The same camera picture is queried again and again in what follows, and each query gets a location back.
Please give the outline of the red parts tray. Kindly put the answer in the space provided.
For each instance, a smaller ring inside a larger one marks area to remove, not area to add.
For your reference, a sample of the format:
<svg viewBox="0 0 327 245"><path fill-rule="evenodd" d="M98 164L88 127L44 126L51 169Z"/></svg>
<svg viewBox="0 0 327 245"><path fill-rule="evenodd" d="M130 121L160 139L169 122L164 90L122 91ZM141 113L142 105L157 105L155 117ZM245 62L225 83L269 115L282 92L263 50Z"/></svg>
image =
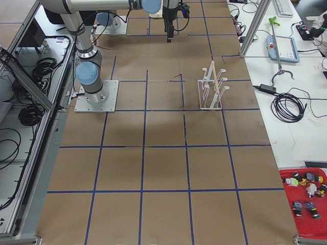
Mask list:
<svg viewBox="0 0 327 245"><path fill-rule="evenodd" d="M279 171L299 235L326 240L326 174L319 168Z"/></svg>

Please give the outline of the reacher grabber tool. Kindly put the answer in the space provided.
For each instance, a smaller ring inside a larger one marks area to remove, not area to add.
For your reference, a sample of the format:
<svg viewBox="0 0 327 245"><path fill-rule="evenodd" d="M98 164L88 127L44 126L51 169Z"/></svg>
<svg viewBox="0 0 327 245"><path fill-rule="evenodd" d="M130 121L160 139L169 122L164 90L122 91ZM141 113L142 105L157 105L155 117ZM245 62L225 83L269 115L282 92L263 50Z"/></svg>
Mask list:
<svg viewBox="0 0 327 245"><path fill-rule="evenodd" d="M283 75L285 73L289 73L290 76L291 76L291 79L294 79L293 73L291 71L284 70L282 68L282 63L281 63L281 59L280 59L280 56L279 56L279 49L278 49L278 44L277 44L276 34L275 34L275 26L279 26L280 24L276 22L276 19L277 19L276 16L274 16L272 18L269 18L269 22L270 22L271 27L272 27L273 42L274 42L274 47L275 47L275 51L276 51L276 58L277 58L277 63L278 63L278 71L277 71L277 73L271 79L271 85L273 87L275 85L274 79L277 76L281 76L281 75Z"/></svg>

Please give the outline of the blue teach pendant tablet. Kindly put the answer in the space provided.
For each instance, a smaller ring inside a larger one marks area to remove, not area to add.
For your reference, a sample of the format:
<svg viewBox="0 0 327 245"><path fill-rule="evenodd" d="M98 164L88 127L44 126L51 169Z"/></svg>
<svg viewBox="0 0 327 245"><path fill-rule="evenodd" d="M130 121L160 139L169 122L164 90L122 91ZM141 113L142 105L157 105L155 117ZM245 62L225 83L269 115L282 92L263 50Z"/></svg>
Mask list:
<svg viewBox="0 0 327 245"><path fill-rule="evenodd" d="M296 43L293 37L276 36L279 56L281 61L289 63L298 63L299 54ZM276 61L276 51L273 42L273 35L268 35L266 38L266 49L271 60Z"/></svg>

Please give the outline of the white keyboard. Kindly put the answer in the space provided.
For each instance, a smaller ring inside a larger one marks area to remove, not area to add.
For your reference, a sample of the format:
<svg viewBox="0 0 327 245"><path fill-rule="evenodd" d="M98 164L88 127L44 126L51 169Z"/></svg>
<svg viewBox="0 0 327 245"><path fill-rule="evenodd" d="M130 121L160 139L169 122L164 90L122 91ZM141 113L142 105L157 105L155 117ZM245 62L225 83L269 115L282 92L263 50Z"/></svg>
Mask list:
<svg viewBox="0 0 327 245"><path fill-rule="evenodd" d="M289 0L273 0L279 17L292 18L293 11Z"/></svg>

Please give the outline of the aluminium frame post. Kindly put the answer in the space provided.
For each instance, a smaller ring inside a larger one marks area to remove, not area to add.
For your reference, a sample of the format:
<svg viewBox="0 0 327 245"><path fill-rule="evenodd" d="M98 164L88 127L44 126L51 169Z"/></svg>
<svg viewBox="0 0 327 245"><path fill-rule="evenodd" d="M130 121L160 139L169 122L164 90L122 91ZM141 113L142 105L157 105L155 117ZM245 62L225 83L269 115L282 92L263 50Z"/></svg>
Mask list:
<svg viewBox="0 0 327 245"><path fill-rule="evenodd" d="M259 3L258 9L254 15L254 18L250 24L250 27L248 29L248 32L246 34L246 37L240 49L241 58L244 58L246 56L246 53L253 42L253 38L259 28L259 25L263 20L263 17L269 7L270 2L271 0L261 0L261 2Z"/></svg>

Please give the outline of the black power adapter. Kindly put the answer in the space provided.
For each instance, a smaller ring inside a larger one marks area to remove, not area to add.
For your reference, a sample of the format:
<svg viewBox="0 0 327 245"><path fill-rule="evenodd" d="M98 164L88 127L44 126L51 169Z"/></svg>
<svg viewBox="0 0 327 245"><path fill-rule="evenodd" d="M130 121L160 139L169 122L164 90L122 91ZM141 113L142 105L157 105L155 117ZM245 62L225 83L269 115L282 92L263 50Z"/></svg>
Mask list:
<svg viewBox="0 0 327 245"><path fill-rule="evenodd" d="M268 93L268 94L276 94L276 88L274 86L266 85L266 84L261 84L259 86L259 91Z"/></svg>

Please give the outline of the cream plastic tray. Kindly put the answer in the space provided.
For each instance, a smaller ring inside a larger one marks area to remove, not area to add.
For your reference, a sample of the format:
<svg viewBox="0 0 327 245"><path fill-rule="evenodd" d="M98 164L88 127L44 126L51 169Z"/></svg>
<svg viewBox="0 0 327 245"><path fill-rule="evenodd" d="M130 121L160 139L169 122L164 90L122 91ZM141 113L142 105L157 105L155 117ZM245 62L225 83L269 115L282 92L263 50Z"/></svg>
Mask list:
<svg viewBox="0 0 327 245"><path fill-rule="evenodd" d="M157 12L153 13L153 14L149 14L149 17L150 18L162 18L162 13L163 13L163 10L162 8L160 8Z"/></svg>

